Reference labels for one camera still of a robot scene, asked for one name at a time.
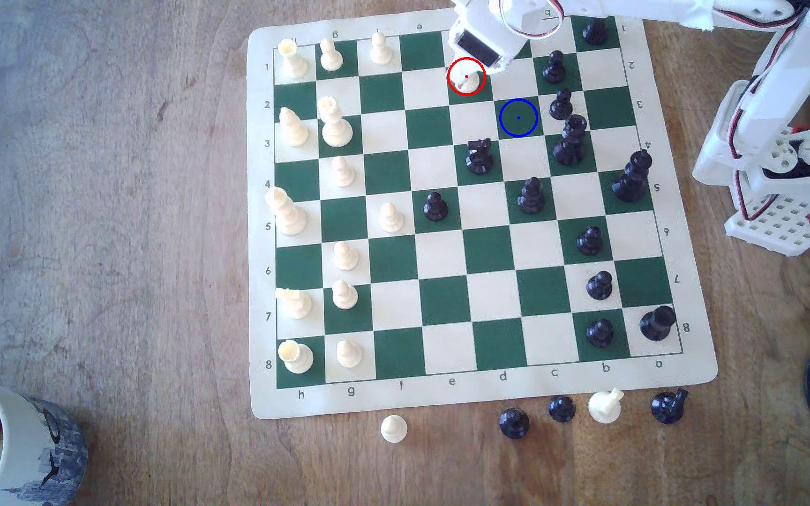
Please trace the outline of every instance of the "blue circle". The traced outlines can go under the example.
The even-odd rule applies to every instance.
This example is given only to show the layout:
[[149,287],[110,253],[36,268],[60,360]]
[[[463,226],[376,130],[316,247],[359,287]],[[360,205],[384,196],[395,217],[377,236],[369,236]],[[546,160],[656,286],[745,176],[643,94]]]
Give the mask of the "blue circle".
[[[505,128],[505,124],[502,123],[502,112],[504,112],[505,108],[508,107],[509,104],[511,104],[512,102],[523,102],[524,104],[529,105],[530,109],[533,109],[533,115],[534,115],[533,128],[530,129],[530,132],[526,132],[526,133],[522,133],[522,134],[518,135],[516,133],[509,132],[509,129]],[[537,111],[536,107],[534,107],[534,105],[531,104],[530,101],[527,100],[527,99],[524,99],[524,98],[512,98],[511,100],[505,102],[505,105],[502,105],[502,108],[499,109],[499,126],[501,126],[502,130],[504,130],[506,133],[508,133],[512,137],[526,137],[527,135],[530,135],[531,133],[533,133],[534,130],[536,130],[536,125],[537,124],[539,124],[539,111]]]

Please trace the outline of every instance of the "green square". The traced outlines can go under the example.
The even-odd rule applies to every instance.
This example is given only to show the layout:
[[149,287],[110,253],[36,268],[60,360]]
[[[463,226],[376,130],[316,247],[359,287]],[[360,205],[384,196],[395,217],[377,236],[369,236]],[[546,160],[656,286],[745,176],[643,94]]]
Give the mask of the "green square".
[[[280,359],[279,353],[277,354],[274,367],[277,369],[277,388],[295,388],[299,386],[313,386],[324,385],[327,376],[324,374],[324,336],[315,336],[313,338],[298,338],[293,339],[299,344],[303,344],[311,350],[311,355],[314,356],[314,363],[311,367],[302,374],[291,373],[286,368],[284,362]],[[277,341],[277,348],[280,348],[280,343]]]
[[670,284],[682,282],[683,275],[668,276],[664,258],[618,260],[615,277],[620,284],[621,304],[624,307],[669,305]]
[[409,149],[452,144],[448,105],[405,111],[405,128]]
[[424,325],[471,320],[466,275],[422,279],[419,284],[420,314]]
[[340,309],[333,304],[333,288],[324,288],[325,334],[345,334],[373,328],[371,285],[359,284],[354,287],[354,290],[358,293],[358,302],[349,309]]
[[520,100],[497,100],[499,114],[499,139],[514,137],[534,137],[543,135],[543,120],[539,117],[539,97],[525,97]]
[[577,44],[577,52],[593,52],[596,50],[609,50],[620,47],[620,39],[617,37],[617,23],[613,16],[605,19],[605,25],[608,27],[608,38],[599,46],[593,46],[583,39],[583,29],[586,28],[586,23],[590,19],[593,18],[584,16],[570,17],[570,24],[573,26],[574,32],[574,43]]
[[342,148],[334,148],[324,142],[324,136],[321,135],[324,121],[318,120],[318,132],[316,134],[318,136],[318,156],[329,158],[332,156],[360,155],[362,153],[364,148],[362,148],[361,141],[361,116],[345,116],[344,119],[352,125],[352,141],[349,141]]
[[549,153],[549,174],[553,176],[567,176],[568,174],[582,174],[584,172],[596,172],[596,151],[592,146],[590,132],[586,132],[583,137],[583,148],[586,149],[586,154],[579,164],[568,167],[562,165],[555,160],[552,150],[555,146],[562,141],[562,134],[555,133],[554,135],[546,135],[546,151]]
[[518,207],[518,197],[524,188],[525,181],[508,181],[505,183],[505,195],[508,201],[505,205],[509,209],[509,223],[530,223],[530,222],[550,222],[557,220],[555,216],[555,202],[552,201],[552,179],[539,178],[539,184],[543,188],[543,196],[546,198],[546,206],[543,210],[535,214],[527,214]]
[[627,86],[585,91],[583,98],[586,100],[587,120],[591,129],[602,130],[636,124],[634,102]]
[[292,201],[321,200],[318,160],[274,164],[274,185],[286,190]]
[[524,330],[520,318],[473,323],[473,352],[477,370],[526,367]]
[[402,71],[445,67],[443,36],[439,31],[399,35]]
[[473,95],[459,95],[452,89],[452,84],[449,83],[449,104],[473,104],[476,102],[489,102],[492,100],[492,79],[489,75],[486,76],[486,83],[483,83],[483,77],[480,76],[480,83],[482,87]]
[[583,89],[583,83],[579,78],[579,64],[577,54],[568,53],[564,55],[564,80],[560,83],[552,84],[543,78],[543,69],[549,65],[549,55],[537,56],[533,59],[533,69],[536,75],[536,91],[539,95],[555,95],[558,90],[568,88],[572,92]]
[[411,191],[408,151],[365,155],[365,191],[369,195]]
[[420,328],[396,328],[374,332],[377,379],[423,376],[424,338]]
[[[424,216],[424,204],[430,192],[439,192],[449,206],[449,214],[438,222],[432,222]],[[461,210],[458,206],[458,188],[436,188],[411,192],[411,206],[414,211],[414,232],[457,231],[461,228]]]
[[515,55],[515,60],[520,60],[522,58],[530,58],[533,56],[533,53],[530,51],[530,41],[524,43],[524,47],[520,49],[519,52]]
[[[604,348],[596,348],[586,339],[586,328],[596,320],[611,321],[614,329],[614,338],[611,344]],[[627,343],[627,331],[624,327],[624,313],[619,309],[608,311],[591,311],[588,313],[574,313],[574,335],[577,338],[577,353],[580,362],[593,362],[599,360],[617,360],[630,358],[630,345]]]
[[362,75],[358,77],[361,87],[361,113],[399,111],[405,108],[402,91],[402,75]]
[[371,282],[418,279],[418,254],[413,235],[371,238]]
[[[589,227],[597,225],[602,229],[602,250],[598,255],[588,257],[577,249],[577,238]],[[608,225],[605,216],[591,216],[589,218],[577,218],[576,220],[558,221],[558,233],[562,237],[562,253],[564,263],[567,264],[587,264],[590,262],[601,262],[611,259],[611,243],[608,241]]]
[[482,185],[483,183],[498,183],[502,180],[502,156],[499,152],[499,142],[490,141],[489,154],[492,155],[492,168],[486,174],[474,174],[467,168],[467,144],[456,144],[456,175],[458,186]]
[[276,248],[276,286],[291,290],[321,288],[321,245]]
[[318,117],[317,85],[314,81],[274,86],[274,121],[280,121],[280,109],[289,107],[300,120]]
[[365,197],[321,201],[321,240],[337,242],[367,238]]
[[337,77],[351,77],[358,75],[358,47],[357,42],[354,40],[341,40],[339,42],[333,40],[333,45],[337,51],[343,55],[343,65],[340,68],[330,72],[325,70],[321,65],[321,48],[317,47],[317,58],[319,59],[317,65],[314,66],[318,80],[321,79],[336,79]]
[[622,201],[611,191],[611,184],[615,179],[624,174],[623,170],[613,170],[611,172],[599,172],[599,182],[602,186],[602,200],[605,203],[606,214],[634,213],[636,211],[652,211],[652,194],[649,184],[645,185],[645,194],[639,201]]
[[521,316],[570,313],[564,268],[520,270],[517,282]]
[[509,227],[462,231],[465,236],[467,273],[506,271],[515,268]]

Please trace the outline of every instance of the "chessboard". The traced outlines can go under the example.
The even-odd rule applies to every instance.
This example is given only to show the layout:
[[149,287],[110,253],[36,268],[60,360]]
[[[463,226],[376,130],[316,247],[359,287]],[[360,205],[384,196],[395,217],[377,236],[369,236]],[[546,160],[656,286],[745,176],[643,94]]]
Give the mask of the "chessboard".
[[[642,21],[608,18],[608,38],[592,46],[586,19],[568,17],[555,35],[528,41],[510,66],[471,96],[448,86],[452,9],[312,22],[255,30],[247,55],[249,353],[252,410],[262,419],[460,402],[693,385],[717,374],[714,344],[681,201]],[[372,35],[386,35],[386,65],[370,58]],[[321,40],[341,54],[321,66]],[[278,43],[294,40],[308,63],[287,78]],[[563,82],[542,76],[553,50],[564,53]],[[553,148],[565,121],[548,112],[571,91],[588,121],[585,156],[566,167]],[[340,148],[321,136],[317,102],[337,99],[352,127]],[[308,129],[305,143],[281,138],[287,107]],[[493,167],[466,168],[467,143],[490,140]],[[611,185],[630,156],[652,156],[642,199],[615,197]],[[334,183],[343,156],[354,182]],[[518,207],[525,180],[538,178],[545,208]],[[303,231],[278,233],[265,201],[285,190],[307,216]],[[436,191],[444,220],[423,211]],[[380,225],[392,203],[401,228]],[[603,245],[587,256],[577,238],[600,228]],[[358,254],[349,270],[334,245]],[[612,274],[612,293],[596,300],[591,276]],[[332,286],[354,287],[341,310]],[[290,318],[276,288],[307,293],[311,309]],[[647,339],[640,320],[667,305],[676,323],[666,339]],[[587,328],[609,320],[602,348]],[[278,346],[294,340],[313,355],[294,374]],[[362,359],[343,367],[340,340]]]

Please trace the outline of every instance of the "white square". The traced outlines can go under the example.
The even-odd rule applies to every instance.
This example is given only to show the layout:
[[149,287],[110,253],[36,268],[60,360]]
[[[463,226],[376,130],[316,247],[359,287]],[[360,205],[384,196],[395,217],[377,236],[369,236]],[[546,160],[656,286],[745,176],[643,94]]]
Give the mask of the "white square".
[[336,98],[339,108],[345,116],[361,114],[361,86],[358,85],[358,76],[337,77],[336,79],[321,79],[318,81],[315,104],[321,97]]
[[[352,367],[343,367],[337,360],[337,343],[349,340],[361,347],[361,362]],[[324,336],[324,365],[327,383],[376,379],[377,364],[374,351],[374,333],[349,332]]]
[[499,138],[499,120],[493,102],[474,102],[449,106],[452,122],[452,143]]
[[527,365],[579,361],[577,336],[570,313],[524,316],[520,323]]
[[[396,206],[396,211],[401,213],[404,220],[402,228],[398,232],[389,233],[380,228],[380,207],[385,203]],[[414,234],[414,208],[411,202],[411,192],[399,193],[378,193],[376,195],[366,195],[365,206],[367,207],[367,237],[392,237],[399,235]]]
[[354,170],[354,179],[349,186],[337,186],[333,180],[333,158],[318,160],[321,200],[346,197],[360,197],[365,194],[365,157],[364,155],[344,156],[345,163]]
[[508,204],[505,183],[458,186],[458,206],[462,229],[508,225]]
[[494,100],[536,97],[536,72],[530,58],[512,60],[508,70],[493,75],[490,80]]
[[562,27],[546,39],[530,40],[530,54],[533,57],[549,56],[549,53],[558,50],[564,54],[577,52],[577,44],[573,39],[573,24],[570,17],[564,18]]
[[[539,108],[541,109],[539,115],[543,117],[543,133],[546,135],[554,135],[564,130],[565,120],[556,120],[549,114],[549,105],[554,101],[555,95],[542,95],[539,97]],[[583,96],[583,92],[575,91],[570,93],[570,106],[573,107],[573,114],[579,114],[589,120],[590,115],[586,111],[586,97]],[[597,161],[599,159],[598,152],[596,152],[596,159]]]
[[471,321],[503,320],[520,316],[518,275],[513,270],[467,275]]
[[458,186],[456,154],[452,146],[409,149],[412,190],[432,190]]
[[658,306],[643,306],[624,308],[624,325],[627,329],[627,344],[630,345],[630,355],[660,355],[662,353],[680,353],[681,339],[677,324],[670,329],[668,337],[660,341],[652,341],[643,335],[639,329],[639,320],[649,311]]
[[467,274],[465,237],[461,231],[418,234],[414,240],[420,279]]
[[399,37],[386,36],[386,47],[392,50],[392,60],[386,65],[377,65],[371,60],[371,48],[374,43],[371,39],[362,39],[357,42],[358,49],[358,75],[377,75],[401,72],[402,55],[399,51]]
[[336,246],[336,243],[321,243],[321,272],[324,288],[331,288],[333,283],[339,279],[352,286],[371,283],[371,258],[367,247],[367,239],[347,240],[346,244],[358,253],[358,263],[355,264],[352,270],[343,271],[337,268],[333,261],[333,247]]
[[456,59],[456,52],[452,51],[452,46],[449,45],[449,30],[442,30],[440,35],[443,37],[443,62],[445,70],[448,70]]
[[608,242],[615,260],[648,259],[661,256],[660,235],[655,213],[609,214]]
[[627,86],[619,48],[577,53],[579,79],[585,90]]
[[[301,124],[308,129],[308,139],[301,146],[289,146],[284,143],[283,135],[280,134],[280,123],[274,123],[274,139],[270,140],[274,145],[274,156],[277,163],[297,162],[301,160],[313,160],[318,157],[318,120],[302,120]],[[264,149],[263,141],[255,141],[254,147],[249,149]]]
[[564,265],[557,222],[515,223],[511,225],[510,232],[515,269],[554,268]]
[[362,114],[361,138],[365,154],[408,149],[405,111]]
[[421,327],[417,279],[371,284],[374,330]]
[[473,326],[469,321],[428,325],[423,329],[424,371],[427,374],[477,370]]
[[305,61],[308,62],[308,70],[305,71],[305,75],[299,77],[298,79],[290,79],[284,75],[283,72],[283,64],[284,64],[284,57],[280,56],[280,52],[277,51],[277,48],[274,48],[274,84],[275,85],[287,85],[290,83],[304,83],[306,81],[313,81],[317,78],[317,72],[315,71],[314,63],[315,63],[315,55],[317,54],[317,44],[309,44],[307,46],[299,46],[296,52],[302,55],[305,58]]
[[640,146],[635,126],[590,130],[587,135],[592,141],[592,149],[596,151],[596,169],[600,172],[624,170],[630,155],[636,153]]
[[[611,295],[604,301],[593,299],[586,291],[586,283],[599,271],[611,274]],[[615,263],[591,262],[589,264],[570,264],[564,266],[564,278],[568,281],[568,300],[570,310],[574,313],[619,309],[621,307],[620,283],[615,274]]]
[[276,313],[272,318],[277,319],[277,340],[312,338],[324,335],[324,291],[321,288],[303,290],[311,299],[311,311],[305,318],[296,320],[284,314],[284,307],[276,301]]
[[[305,228],[295,235],[283,235],[277,231],[277,247],[318,244],[321,242],[321,201],[298,201],[295,204],[307,215]],[[275,216],[271,217],[271,223],[276,223],[275,218]]]
[[424,109],[449,104],[445,68],[422,68],[402,72],[406,109]]
[[559,220],[605,214],[599,173],[553,176],[552,193]]
[[524,181],[534,176],[548,178],[551,175],[549,151],[542,135],[503,139],[499,141],[499,152],[502,178],[506,181]]

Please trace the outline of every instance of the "captured chess piece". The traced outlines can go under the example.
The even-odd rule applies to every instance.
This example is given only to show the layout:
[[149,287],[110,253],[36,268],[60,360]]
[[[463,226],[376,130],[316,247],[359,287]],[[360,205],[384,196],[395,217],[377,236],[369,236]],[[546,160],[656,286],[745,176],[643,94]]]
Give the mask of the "captured chess piece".
[[583,147],[586,125],[586,118],[583,116],[570,115],[570,118],[564,122],[562,139],[552,148],[552,156],[555,157],[555,161],[566,167],[573,167],[583,161],[583,157],[586,155],[586,149]]
[[549,54],[549,64],[543,68],[543,78],[546,82],[558,84],[564,81],[567,72],[564,70],[564,53],[555,50]]
[[517,207],[527,214],[539,213],[546,207],[546,197],[543,195],[543,184],[537,177],[529,178],[524,182],[517,198]]
[[507,438],[521,439],[530,430],[530,418],[518,408],[508,408],[499,417],[499,429]]
[[570,90],[562,88],[555,94],[555,99],[549,104],[549,115],[556,120],[567,120],[573,114],[573,105],[570,104]]
[[486,174],[493,167],[492,155],[489,154],[489,149],[492,147],[492,141],[489,139],[481,139],[479,141],[467,142],[467,169],[477,176]]
[[608,39],[608,25],[604,19],[591,19],[583,27],[583,40],[592,46],[599,46]]
[[596,348],[604,348],[611,344],[611,340],[615,336],[615,328],[610,320],[593,321],[589,327],[586,328],[586,340]]
[[424,216],[432,222],[438,222],[449,215],[449,204],[443,200],[439,192],[427,194],[427,203],[424,204]]
[[670,333],[670,328],[677,322],[677,314],[670,306],[658,306],[639,320],[639,329],[652,341],[660,341]]
[[689,395],[689,392],[678,387],[675,394],[661,392],[652,397],[652,416],[665,425],[677,423],[683,418],[683,401]]
[[622,201],[640,201],[645,196],[649,183],[649,167],[652,156],[645,149],[636,151],[624,167],[624,174],[611,184],[611,191]]
[[399,415],[390,415],[380,424],[380,435],[390,443],[399,443],[408,435],[408,423]]
[[564,423],[570,421],[577,412],[573,400],[567,395],[556,395],[549,401],[549,416],[552,420]]
[[597,301],[607,299],[611,295],[611,273],[609,271],[600,271],[592,276],[590,281],[586,282],[586,293],[589,293]]
[[588,407],[592,420],[599,423],[611,423],[621,416],[621,399],[624,393],[616,388],[611,392],[596,392],[590,397]]
[[579,252],[592,257],[599,255],[602,250],[602,229],[597,225],[589,227],[577,238],[577,249]]

